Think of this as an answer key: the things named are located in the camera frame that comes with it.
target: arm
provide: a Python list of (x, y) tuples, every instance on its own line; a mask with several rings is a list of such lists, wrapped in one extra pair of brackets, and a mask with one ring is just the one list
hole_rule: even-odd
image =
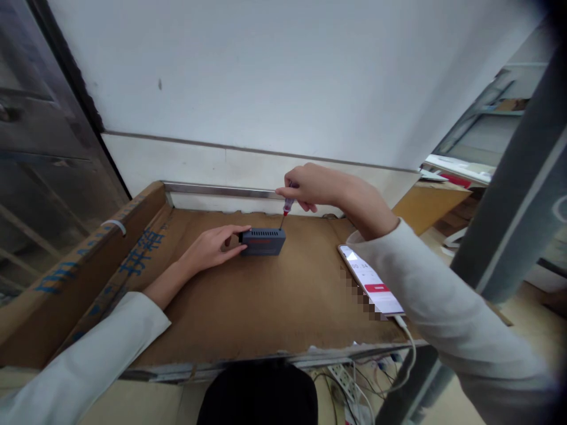
[(545, 422), (542, 414), (556, 394), (546, 365), (395, 217), (372, 186), (314, 164), (295, 168), (286, 179), (299, 188), (277, 192), (301, 200), (304, 209), (335, 205), (357, 226), (347, 244), (376, 270), (440, 360), (457, 373), (488, 424)]
[(24, 388), (0, 400), (0, 423), (74, 424), (171, 322), (163, 313), (196, 273), (246, 249), (220, 247), (250, 226), (204, 232), (143, 293), (129, 292), (105, 320), (61, 353)]

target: screwdriver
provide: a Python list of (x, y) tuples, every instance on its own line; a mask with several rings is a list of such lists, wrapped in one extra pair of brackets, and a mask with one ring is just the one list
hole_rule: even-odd
[[(293, 183), (292, 181), (289, 182), (289, 187), (298, 188), (299, 185), (297, 183)], [(288, 216), (288, 213), (291, 211), (291, 206), (294, 204), (294, 198), (285, 198), (285, 203), (283, 205), (283, 217), (282, 222), (279, 225), (279, 229), (282, 230), (282, 226), (284, 225), (284, 218)]]

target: red label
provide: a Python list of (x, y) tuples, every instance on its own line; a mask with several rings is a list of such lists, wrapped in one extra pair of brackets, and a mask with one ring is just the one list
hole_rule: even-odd
[(388, 287), (383, 283), (379, 283), (378, 285), (364, 285), (368, 292), (390, 292)]

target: red object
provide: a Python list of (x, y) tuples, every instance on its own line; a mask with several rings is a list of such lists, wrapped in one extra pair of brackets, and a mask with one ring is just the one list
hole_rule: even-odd
[(390, 292), (388, 287), (383, 283), (379, 283), (377, 285), (364, 285), (368, 292)]
[(451, 174), (441, 174), (441, 177), (445, 177), (451, 183), (456, 184), (457, 186), (462, 186), (465, 189), (469, 189), (472, 184), (469, 180), (465, 180), (464, 178), (453, 176)]

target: left hand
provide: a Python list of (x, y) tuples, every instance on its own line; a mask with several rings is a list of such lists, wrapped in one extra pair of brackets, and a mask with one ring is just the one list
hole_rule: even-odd
[(250, 230), (252, 226), (226, 225), (204, 231), (195, 242), (185, 251), (178, 263), (187, 266), (191, 275), (210, 267), (218, 266), (236, 257), (247, 245), (240, 245), (229, 251), (222, 252), (223, 244), (228, 246), (233, 234)]

